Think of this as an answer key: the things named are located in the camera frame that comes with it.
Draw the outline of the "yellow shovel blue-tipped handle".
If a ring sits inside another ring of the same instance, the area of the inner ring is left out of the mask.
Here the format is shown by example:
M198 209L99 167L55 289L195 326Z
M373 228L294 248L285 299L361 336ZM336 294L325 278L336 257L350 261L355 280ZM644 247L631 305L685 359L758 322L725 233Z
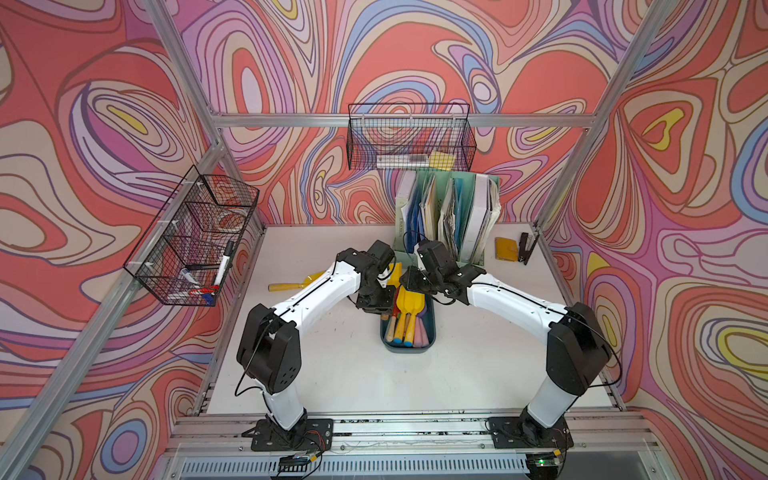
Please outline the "yellow shovel blue-tipped handle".
M406 313L404 344L406 347L412 347L415 340L417 317L425 308L426 299L422 293L406 290L404 301L403 311Z

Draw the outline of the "red square shovel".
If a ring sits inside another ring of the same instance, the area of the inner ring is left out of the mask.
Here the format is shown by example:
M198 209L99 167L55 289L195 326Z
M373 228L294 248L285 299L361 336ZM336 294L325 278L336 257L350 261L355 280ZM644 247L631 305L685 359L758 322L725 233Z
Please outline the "red square shovel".
M391 344L391 343L394 342L395 331L396 331L396 326L397 326L399 315L400 315L400 309L399 309L398 305L395 304L393 306L392 312L391 312L391 314L389 316L387 327L386 327L386 331L385 331L384 339L385 339L385 342L387 344Z

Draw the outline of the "yellow round shovel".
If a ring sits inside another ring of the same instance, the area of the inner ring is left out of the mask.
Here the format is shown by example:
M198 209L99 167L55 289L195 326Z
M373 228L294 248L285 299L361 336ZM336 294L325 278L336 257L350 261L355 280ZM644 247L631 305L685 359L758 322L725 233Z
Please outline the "yellow round shovel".
M323 275L322 272L310 274L307 277L305 277L302 281L295 282L295 283L270 283L268 285L268 291L280 292L280 291L301 290L309 286L315 280L319 279L322 275Z

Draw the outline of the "yellow shovel wooden handle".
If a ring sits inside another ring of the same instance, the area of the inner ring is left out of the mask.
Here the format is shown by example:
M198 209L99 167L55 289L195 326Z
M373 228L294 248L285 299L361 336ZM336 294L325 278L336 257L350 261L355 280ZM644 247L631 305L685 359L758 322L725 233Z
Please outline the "yellow shovel wooden handle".
M387 278L387 285L398 288L401 284L400 278L403 274L403 268L401 263L395 263L392 267L392 271Z

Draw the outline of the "yellow square shovel yellow handle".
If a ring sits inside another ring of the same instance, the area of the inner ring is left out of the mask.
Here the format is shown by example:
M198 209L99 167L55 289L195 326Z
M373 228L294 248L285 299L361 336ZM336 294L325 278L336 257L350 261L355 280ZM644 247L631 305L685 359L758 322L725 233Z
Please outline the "yellow square shovel yellow handle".
M410 315L410 296L411 293L404 287L400 287L397 296L397 308L399 310L399 317L396 321L393 342L396 345L404 345L406 339L406 331L408 324L408 317Z

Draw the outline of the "purple trowel pink handle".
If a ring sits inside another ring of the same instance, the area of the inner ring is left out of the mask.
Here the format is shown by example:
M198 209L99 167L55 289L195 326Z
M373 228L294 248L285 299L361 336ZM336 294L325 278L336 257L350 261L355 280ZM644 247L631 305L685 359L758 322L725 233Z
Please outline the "purple trowel pink handle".
M416 345L418 348L427 348L429 345L429 338L427 335L426 326L424 323L424 320L419 317L417 322L417 332L416 332Z

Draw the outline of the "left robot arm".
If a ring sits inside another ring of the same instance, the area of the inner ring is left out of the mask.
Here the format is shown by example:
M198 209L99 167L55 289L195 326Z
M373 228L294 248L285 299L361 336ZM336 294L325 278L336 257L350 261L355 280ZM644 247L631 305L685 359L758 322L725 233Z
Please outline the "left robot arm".
M367 314L390 313L395 287L387 281L394 265L394 251L380 240L366 251L347 248L297 294L272 307L258 304L250 309L236 360L243 375L256 382L273 424L291 431L306 417L293 386L302 366L302 336L352 295L355 307Z

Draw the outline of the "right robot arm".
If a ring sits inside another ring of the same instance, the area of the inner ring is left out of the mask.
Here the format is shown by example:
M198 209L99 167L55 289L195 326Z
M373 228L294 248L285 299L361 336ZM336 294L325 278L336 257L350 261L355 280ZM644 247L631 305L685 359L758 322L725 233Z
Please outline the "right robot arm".
M524 408L521 430L555 427L612 359L617 359L595 312L584 303L553 303L509 286L483 268L459 265L437 240L417 244L416 260L401 278L407 290L489 311L546 347L546 377Z

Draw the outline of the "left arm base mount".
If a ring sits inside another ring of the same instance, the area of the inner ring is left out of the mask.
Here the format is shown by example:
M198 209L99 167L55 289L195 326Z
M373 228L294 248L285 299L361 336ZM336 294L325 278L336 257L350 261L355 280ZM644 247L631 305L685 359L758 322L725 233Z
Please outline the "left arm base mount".
M283 429L270 417L260 419L241 438L251 441L254 452L312 451L325 452L332 447L334 421L304 414L291 429Z

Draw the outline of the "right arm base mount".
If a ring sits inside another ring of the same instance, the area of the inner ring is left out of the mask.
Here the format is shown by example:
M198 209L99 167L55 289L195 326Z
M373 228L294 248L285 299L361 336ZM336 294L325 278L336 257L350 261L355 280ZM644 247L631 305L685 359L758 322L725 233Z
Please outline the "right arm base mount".
M540 425L524 410L520 416L493 416L486 420L486 429L496 449L568 450L574 446L564 416L552 427Z

